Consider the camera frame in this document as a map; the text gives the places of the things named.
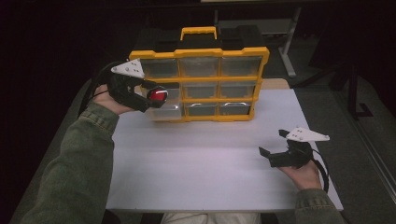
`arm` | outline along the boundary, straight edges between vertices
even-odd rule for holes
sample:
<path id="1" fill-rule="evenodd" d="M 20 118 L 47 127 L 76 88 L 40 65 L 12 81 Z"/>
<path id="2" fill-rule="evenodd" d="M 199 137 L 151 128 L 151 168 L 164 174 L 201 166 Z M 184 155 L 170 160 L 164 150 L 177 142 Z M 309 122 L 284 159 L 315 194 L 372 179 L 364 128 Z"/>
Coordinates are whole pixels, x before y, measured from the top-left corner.
<path id="1" fill-rule="evenodd" d="M 296 169 L 280 167 L 300 190 L 297 194 L 295 216 L 297 223 L 345 223 L 329 196 L 321 189 L 318 168 L 310 161 Z"/>
<path id="2" fill-rule="evenodd" d="M 60 155 L 46 167 L 35 206 L 21 223 L 101 223 L 113 167 L 111 136 L 118 114 L 131 109 L 107 93 L 94 101 L 67 129 Z"/>

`organizer handle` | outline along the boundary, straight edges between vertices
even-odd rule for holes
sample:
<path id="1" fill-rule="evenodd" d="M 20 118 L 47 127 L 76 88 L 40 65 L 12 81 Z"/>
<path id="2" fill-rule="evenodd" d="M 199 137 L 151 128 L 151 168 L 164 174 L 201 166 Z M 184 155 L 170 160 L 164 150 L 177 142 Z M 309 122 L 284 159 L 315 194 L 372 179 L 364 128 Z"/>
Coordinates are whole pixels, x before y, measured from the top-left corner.
<path id="1" fill-rule="evenodd" d="M 200 34 L 213 34 L 215 39 L 218 38 L 216 33 L 216 27 L 204 26 L 204 27 L 184 27 L 181 30 L 180 40 L 183 40 L 184 35 L 200 35 Z"/>

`white table surface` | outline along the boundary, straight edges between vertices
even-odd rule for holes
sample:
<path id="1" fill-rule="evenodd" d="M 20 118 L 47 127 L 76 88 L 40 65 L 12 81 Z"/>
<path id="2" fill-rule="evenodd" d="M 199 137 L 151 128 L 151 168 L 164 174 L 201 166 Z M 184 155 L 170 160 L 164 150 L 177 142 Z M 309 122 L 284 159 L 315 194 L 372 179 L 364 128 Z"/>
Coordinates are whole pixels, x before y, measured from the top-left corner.
<path id="1" fill-rule="evenodd" d="M 237 122 L 169 123 L 150 121 L 140 112 L 121 115 L 106 207 L 136 212 L 293 209 L 297 189 L 271 168 L 258 146 L 286 151 L 278 130 L 309 128 L 303 111 L 293 90 L 261 91 L 255 111 L 252 121 Z M 343 209 L 332 182 L 329 196 Z"/>

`hand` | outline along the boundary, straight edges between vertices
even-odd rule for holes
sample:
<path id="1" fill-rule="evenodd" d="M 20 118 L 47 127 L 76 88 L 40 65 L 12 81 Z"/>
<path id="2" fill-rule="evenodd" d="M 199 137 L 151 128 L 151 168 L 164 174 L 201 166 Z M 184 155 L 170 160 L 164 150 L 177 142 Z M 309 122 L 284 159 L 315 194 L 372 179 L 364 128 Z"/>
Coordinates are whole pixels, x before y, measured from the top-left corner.
<path id="1" fill-rule="evenodd" d="M 313 161 L 310 161 L 298 169 L 295 167 L 279 167 L 278 169 L 285 173 L 299 190 L 322 189 L 318 167 Z"/>
<path id="2" fill-rule="evenodd" d="M 95 94 L 98 94 L 97 96 L 93 97 L 93 101 L 99 105 L 104 106 L 105 108 L 113 111 L 115 114 L 120 115 L 122 113 L 128 112 L 128 111 L 133 111 L 132 108 L 125 106 L 125 105 L 120 105 L 117 103 L 113 97 L 108 94 L 107 91 L 107 85 L 102 85 L 96 88 Z"/>

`plastic storage organizer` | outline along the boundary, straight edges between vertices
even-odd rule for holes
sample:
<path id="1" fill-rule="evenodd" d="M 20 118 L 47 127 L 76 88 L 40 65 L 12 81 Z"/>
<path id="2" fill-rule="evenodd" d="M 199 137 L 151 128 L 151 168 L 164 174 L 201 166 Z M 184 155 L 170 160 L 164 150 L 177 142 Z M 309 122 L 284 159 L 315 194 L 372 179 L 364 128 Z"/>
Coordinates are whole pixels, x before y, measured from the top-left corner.
<path id="1" fill-rule="evenodd" d="M 129 59 L 139 58 L 145 78 L 168 89 L 152 120 L 236 121 L 254 117 L 269 51 L 256 26 L 181 31 L 144 29 Z"/>

